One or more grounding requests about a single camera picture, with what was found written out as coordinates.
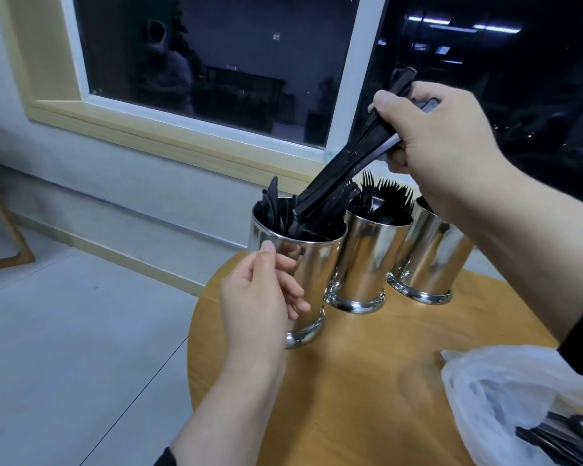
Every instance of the wooden table top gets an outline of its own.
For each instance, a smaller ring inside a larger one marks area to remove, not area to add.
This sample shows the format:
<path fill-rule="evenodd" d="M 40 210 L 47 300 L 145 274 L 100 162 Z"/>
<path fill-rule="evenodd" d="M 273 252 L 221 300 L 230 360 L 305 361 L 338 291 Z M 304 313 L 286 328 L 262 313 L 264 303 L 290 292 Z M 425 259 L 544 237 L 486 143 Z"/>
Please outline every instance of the wooden table top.
<path fill-rule="evenodd" d="M 223 366 L 220 283 L 212 277 L 188 336 L 194 409 Z M 447 305 L 423 305 L 387 285 L 386 304 L 354 315 L 325 306 L 311 344 L 287 354 L 287 374 L 259 465 L 466 465 L 471 461 L 444 393 L 441 350 L 556 341 L 505 282 L 463 271 Z"/>

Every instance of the forearm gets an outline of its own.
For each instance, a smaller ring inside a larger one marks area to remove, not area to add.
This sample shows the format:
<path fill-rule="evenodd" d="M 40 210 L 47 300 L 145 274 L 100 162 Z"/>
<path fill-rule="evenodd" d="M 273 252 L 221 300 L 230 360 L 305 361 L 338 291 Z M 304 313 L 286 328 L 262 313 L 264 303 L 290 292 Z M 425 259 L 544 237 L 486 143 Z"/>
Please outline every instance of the forearm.
<path fill-rule="evenodd" d="M 248 466 L 257 461 L 281 370 L 229 363 L 171 446 L 178 466 Z"/>
<path fill-rule="evenodd" d="M 583 203 L 511 165 L 497 179 L 454 223 L 561 341 L 583 315 Z"/>

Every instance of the stainless steel utensil holder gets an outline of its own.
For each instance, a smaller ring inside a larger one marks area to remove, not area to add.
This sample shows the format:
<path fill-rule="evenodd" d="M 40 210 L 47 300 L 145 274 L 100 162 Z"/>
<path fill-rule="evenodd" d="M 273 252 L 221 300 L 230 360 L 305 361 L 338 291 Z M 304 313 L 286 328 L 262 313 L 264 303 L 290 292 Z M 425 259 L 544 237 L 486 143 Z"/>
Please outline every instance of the stainless steel utensil holder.
<path fill-rule="evenodd" d="M 420 303 L 445 304 L 474 244 L 458 227 L 415 203 L 413 223 L 387 282 Z"/>
<path fill-rule="evenodd" d="M 373 313 L 384 304 L 384 282 L 409 226 L 378 224 L 351 212 L 346 224 L 325 301 L 350 313 Z"/>
<path fill-rule="evenodd" d="M 296 260 L 293 277 L 304 289 L 304 300 L 311 304 L 311 311 L 300 313 L 296 321 L 290 321 L 287 333 L 287 349 L 301 347 L 317 337 L 325 321 L 323 308 L 326 287 L 337 262 L 343 234 L 331 242 L 303 242 L 276 234 L 264 227 L 252 211 L 248 252 L 261 248 L 265 240 L 274 243 L 277 253 Z"/>

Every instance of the person's left hand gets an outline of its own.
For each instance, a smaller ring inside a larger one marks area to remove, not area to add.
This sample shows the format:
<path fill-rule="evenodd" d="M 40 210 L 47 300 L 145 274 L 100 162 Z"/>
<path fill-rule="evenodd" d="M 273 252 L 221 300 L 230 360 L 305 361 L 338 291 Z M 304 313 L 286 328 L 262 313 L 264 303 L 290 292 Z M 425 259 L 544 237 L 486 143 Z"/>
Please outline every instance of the person's left hand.
<path fill-rule="evenodd" d="M 280 367 L 288 320 L 309 311 L 304 289 L 288 274 L 296 261 L 275 253 L 266 241 L 245 257 L 221 286 L 221 309 L 227 335 L 227 358 L 242 365 L 265 361 Z"/>

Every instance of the white plastic bag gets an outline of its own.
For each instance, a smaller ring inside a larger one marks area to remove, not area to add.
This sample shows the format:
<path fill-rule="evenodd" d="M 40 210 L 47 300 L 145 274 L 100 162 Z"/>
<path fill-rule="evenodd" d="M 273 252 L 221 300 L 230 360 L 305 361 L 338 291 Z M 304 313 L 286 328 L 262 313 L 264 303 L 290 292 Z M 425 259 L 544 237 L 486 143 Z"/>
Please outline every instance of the white plastic bag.
<path fill-rule="evenodd" d="M 556 350 L 497 346 L 443 357 L 447 399 L 477 466 L 554 466 L 515 428 L 539 425 L 556 398 L 583 414 L 583 377 Z"/>

